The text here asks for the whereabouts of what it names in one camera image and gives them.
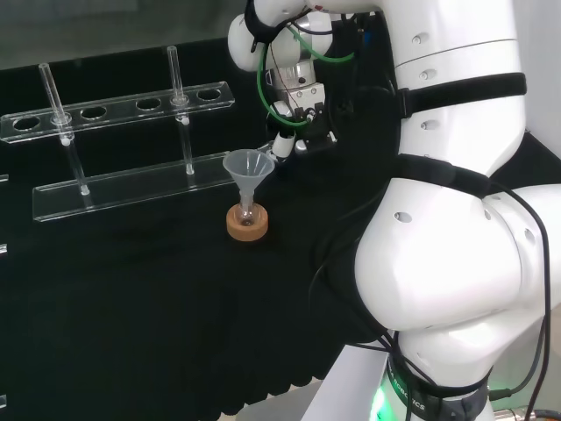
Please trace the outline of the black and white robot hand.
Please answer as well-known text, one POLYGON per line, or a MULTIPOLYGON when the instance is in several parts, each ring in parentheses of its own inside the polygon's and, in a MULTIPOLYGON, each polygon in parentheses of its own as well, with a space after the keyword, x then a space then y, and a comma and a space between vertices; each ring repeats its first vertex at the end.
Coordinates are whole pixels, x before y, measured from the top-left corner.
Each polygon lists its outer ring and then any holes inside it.
POLYGON ((303 122, 301 127, 288 126, 267 114, 266 143, 259 150, 281 164, 291 156, 319 153, 337 144, 337 136, 330 124, 322 83, 304 88, 277 90, 278 100, 271 108, 276 114, 292 122, 303 122))

